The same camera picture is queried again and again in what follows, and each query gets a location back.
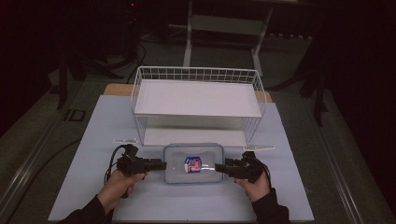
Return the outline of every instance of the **hand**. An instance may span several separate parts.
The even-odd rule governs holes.
[[[243,179],[235,179],[235,183],[245,189],[247,196],[253,203],[270,192],[268,179],[265,173],[262,173],[262,175],[254,184],[251,184]]]
[[[132,193],[134,184],[144,177],[144,174],[125,176],[120,170],[114,171],[97,195],[105,209],[106,215],[119,204],[120,198],[125,193],[125,190],[128,193]]]

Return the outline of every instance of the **wire basket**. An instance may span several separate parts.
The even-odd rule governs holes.
[[[265,112],[267,99],[260,75],[256,70],[211,67],[140,66],[136,71],[131,102],[136,128],[142,145],[145,145],[145,134],[149,117],[137,116],[135,109],[139,99],[140,87],[142,85],[142,81],[145,79],[251,85],[255,92],[261,115],[259,118],[242,118],[242,127],[246,145],[249,144]]]

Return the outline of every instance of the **floor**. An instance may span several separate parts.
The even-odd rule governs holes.
[[[167,41],[150,33],[144,35],[138,47],[143,64],[181,66],[183,35],[183,30],[174,31]],[[266,37],[260,52],[264,87],[291,77],[309,44],[309,39]],[[69,77],[68,100],[63,109],[56,109],[58,96],[47,93],[0,139],[0,151],[5,155],[0,158],[0,192],[5,193],[0,201],[0,223],[48,223],[98,97],[108,83],[124,83],[135,66],[136,63],[114,71],[123,79],[103,77],[90,68],[84,81]],[[216,42],[196,40],[191,66],[253,68],[253,63],[249,48],[219,47]],[[58,71],[49,74],[54,84],[57,75]],[[396,223],[332,93],[325,91],[328,111],[322,113],[323,127],[319,127],[313,119],[314,96],[302,98],[298,92],[302,84],[270,93],[315,217],[309,223]],[[73,111],[76,115],[84,111],[85,117],[80,121],[71,118]]]

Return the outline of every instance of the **cable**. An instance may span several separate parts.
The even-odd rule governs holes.
[[[101,63],[101,65],[107,69],[113,70],[116,68],[120,68],[123,66],[126,66],[130,63],[132,63],[134,60],[134,56],[131,54],[127,54],[124,59],[122,61],[116,62],[116,63],[110,63],[110,64],[105,64],[105,63]]]
[[[108,180],[108,179],[110,178],[110,176],[111,176],[111,168],[112,168],[115,164],[117,164],[116,162],[113,163],[113,161],[114,161],[114,156],[116,155],[117,151],[118,151],[120,148],[122,148],[122,147],[124,147],[124,145],[121,145],[121,146],[119,146],[119,147],[116,147],[116,149],[114,149],[114,151],[113,151],[113,154],[111,155],[110,164],[108,165],[108,169],[107,169],[106,172],[105,172],[105,183],[107,183],[107,180]]]
[[[134,75],[134,72],[137,70],[138,67],[140,67],[140,66],[142,65],[143,61],[144,61],[145,58],[146,58],[146,52],[147,52],[146,48],[145,48],[142,44],[140,44],[140,43],[138,43],[137,45],[140,46],[140,48],[143,49],[143,56],[142,56],[142,58],[140,59],[139,56],[138,56],[137,53],[136,53],[137,65],[136,65],[136,67],[134,68],[134,70],[131,72],[131,74],[128,76],[128,79],[126,80],[126,84],[129,84],[129,81],[131,80],[131,77]]]
[[[53,154],[49,159],[47,159],[46,162],[44,162],[43,165],[41,165],[40,169],[38,169],[37,173],[35,173],[35,175],[33,176],[32,180],[30,181],[29,185],[26,187],[26,189],[24,190],[24,193],[22,194],[22,196],[20,197],[17,205],[15,206],[14,210],[12,211],[11,215],[9,216],[8,220],[6,223],[9,223],[9,221],[14,217],[15,213],[17,212],[18,208],[21,206],[21,202],[23,201],[24,197],[26,196],[27,192],[29,191],[29,188],[32,187],[33,183],[35,182],[35,179],[38,177],[38,175],[43,171],[43,169],[47,166],[48,163],[50,163],[50,161],[52,161],[53,158],[55,158],[56,156],[58,156],[61,152],[63,152],[65,149],[73,146],[75,143],[80,142],[81,138],[73,141],[72,143],[69,143],[68,145],[66,145],[65,147],[62,147],[61,149],[59,149],[59,151],[57,151],[55,154]]]

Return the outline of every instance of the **clear plastic container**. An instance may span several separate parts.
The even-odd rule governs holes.
[[[163,161],[167,162],[167,184],[216,183],[223,179],[223,173],[215,171],[215,163],[224,163],[224,148],[216,143],[168,145],[163,149]]]

